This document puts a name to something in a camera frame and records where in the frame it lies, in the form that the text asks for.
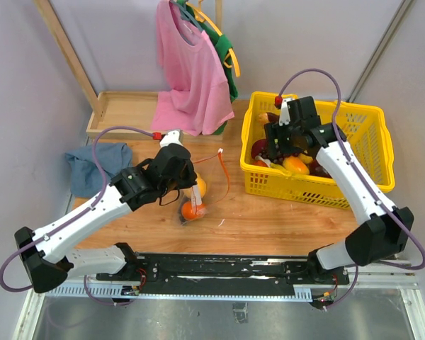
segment clothes hanger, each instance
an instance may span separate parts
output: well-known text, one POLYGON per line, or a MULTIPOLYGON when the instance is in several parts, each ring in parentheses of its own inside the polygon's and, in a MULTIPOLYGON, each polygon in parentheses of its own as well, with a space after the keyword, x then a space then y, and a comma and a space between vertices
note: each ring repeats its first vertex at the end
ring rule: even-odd
MULTIPOLYGON (((193 11, 195 12, 195 17, 197 17, 198 15, 201 16, 203 19, 205 19, 206 22, 208 22, 210 24, 210 26, 212 27, 213 30, 216 31, 216 33, 221 36, 222 32, 219 30, 219 28, 213 23, 213 21, 211 19, 209 19, 206 14, 204 14, 200 9, 196 8, 195 6, 193 6, 191 3, 189 2, 185 2, 185 4, 189 7, 191 7, 193 9, 193 11)), ((232 58, 232 63, 234 66, 234 74, 236 75, 236 77, 239 77, 241 75, 241 70, 239 68, 239 64, 238 64, 238 59, 236 58, 236 55, 234 53, 234 50, 232 48, 230 48, 228 50, 227 53, 227 57, 231 57, 232 58)), ((226 68, 231 69, 232 65, 229 65, 227 63, 224 62, 224 65, 226 68)))
MULTIPOLYGON (((201 3, 203 2, 203 0, 198 0, 198 9, 201 11, 201 3)), ((204 23, 205 19, 202 18, 201 16, 198 15, 197 12, 195 12, 195 19, 199 22, 199 23, 204 23)))
POLYGON ((170 0, 169 2, 170 4, 173 4, 179 7, 179 11, 181 12, 181 18, 183 20, 190 21, 196 28, 198 28, 200 32, 203 32, 203 28, 200 26, 200 24, 195 20, 195 18, 189 12, 187 12, 187 10, 182 5, 178 4, 174 0, 170 0))

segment yellow basket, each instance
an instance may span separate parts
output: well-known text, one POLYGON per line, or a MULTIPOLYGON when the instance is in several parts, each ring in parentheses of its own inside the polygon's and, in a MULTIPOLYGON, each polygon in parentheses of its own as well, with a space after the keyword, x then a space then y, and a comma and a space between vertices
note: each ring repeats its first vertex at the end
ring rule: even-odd
MULTIPOLYGON (((242 125, 241 169, 244 171, 246 192, 254 195, 297 200, 299 202, 349 208, 333 179, 293 174, 262 166, 251 165, 251 148, 255 141, 265 138, 263 126, 256 121, 259 113, 280 110, 274 106, 276 93, 253 92, 242 125)), ((297 98, 294 94, 284 97, 297 98)), ((315 101, 323 124, 332 120, 336 102, 315 101)), ((394 153, 384 113, 375 106, 342 103, 336 118, 346 134, 354 154, 382 192, 395 187, 394 153)))

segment black base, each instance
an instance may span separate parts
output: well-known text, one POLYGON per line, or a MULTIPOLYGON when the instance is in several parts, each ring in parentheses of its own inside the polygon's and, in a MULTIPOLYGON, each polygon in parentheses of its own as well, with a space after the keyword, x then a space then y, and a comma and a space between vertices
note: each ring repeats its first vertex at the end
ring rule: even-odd
MULTIPOLYGON (((320 281, 312 277, 305 257, 149 253, 138 254, 137 258, 148 274, 143 293, 285 296, 294 295, 295 284, 335 284, 332 272, 324 274, 320 281)), ((333 273, 339 285, 349 283, 343 268, 333 273)), ((110 280, 110 277, 97 276, 97 279, 110 280)), ((140 279, 137 271, 129 281, 140 279)))
MULTIPOLYGON (((414 216, 408 207, 394 208, 393 213, 411 230, 414 216)), ((372 216, 345 238, 349 257, 359 266, 366 266, 400 253, 408 236, 388 215, 372 216)))
MULTIPOLYGON (((18 249, 30 244, 33 236, 30 228, 20 228, 14 234, 18 249)), ((66 257, 56 264, 47 262, 43 257, 44 253, 38 252, 35 246, 21 254, 23 266, 36 293, 46 293, 61 285, 67 279, 68 270, 73 266, 66 257)))

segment wooden post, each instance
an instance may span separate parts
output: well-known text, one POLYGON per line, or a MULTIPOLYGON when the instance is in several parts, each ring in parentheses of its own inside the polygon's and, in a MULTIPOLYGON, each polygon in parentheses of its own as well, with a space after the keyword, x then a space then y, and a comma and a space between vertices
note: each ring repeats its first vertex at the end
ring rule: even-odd
POLYGON ((215 0, 215 25, 222 30, 222 0, 215 0))
POLYGON ((66 59, 72 73, 80 84, 80 87, 85 93, 86 99, 91 105, 95 117, 102 120, 104 114, 104 104, 98 100, 98 96, 94 91, 84 68, 72 47, 69 38, 67 37, 60 20, 55 13, 50 0, 34 0, 42 18, 47 27, 52 33, 58 47, 61 49, 64 58, 66 59))

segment orange string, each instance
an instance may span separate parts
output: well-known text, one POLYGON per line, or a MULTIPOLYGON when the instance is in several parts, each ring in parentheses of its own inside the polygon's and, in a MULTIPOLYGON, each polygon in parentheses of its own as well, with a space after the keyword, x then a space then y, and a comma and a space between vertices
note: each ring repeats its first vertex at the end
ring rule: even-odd
POLYGON ((209 161, 210 159, 213 159, 214 157, 216 157, 217 156, 217 154, 214 154, 214 155, 212 155, 212 156, 210 156, 210 157, 206 157, 206 158, 202 158, 202 159, 199 159, 198 161, 195 161, 195 162, 193 162, 194 164, 198 164, 198 163, 201 163, 201 162, 204 162, 204 161, 209 161))
MULTIPOLYGON (((216 200, 214 203, 209 204, 208 206, 211 206, 213 204, 219 203, 221 200, 223 200, 225 197, 227 197, 229 191, 230 191, 230 187, 232 185, 232 182, 230 180, 230 174, 228 173, 227 167, 225 166, 224 160, 222 158, 222 150, 219 151, 217 154, 215 154, 214 156, 211 157, 206 157, 206 158, 202 158, 199 159, 198 161, 195 161, 194 164, 198 164, 204 161, 207 161, 209 159, 213 159, 214 157, 216 157, 219 159, 220 165, 222 167, 222 170, 224 171, 225 176, 227 177, 227 192, 223 195, 223 197, 219 200, 216 200)), ((195 214, 197 213, 197 205, 195 205, 195 214)))
POLYGON ((229 178, 230 177, 230 174, 228 173, 227 167, 225 166, 224 160, 222 159, 222 152, 218 152, 217 155, 219 157, 219 162, 220 162, 220 165, 222 166, 222 169, 224 171, 224 174, 227 177, 227 192, 225 193, 225 195, 221 199, 216 200, 214 203, 212 203, 210 205, 219 203, 221 200, 223 200, 225 197, 227 197, 227 195, 228 195, 228 193, 230 191, 230 186, 231 186, 231 181, 230 181, 230 178, 229 178))

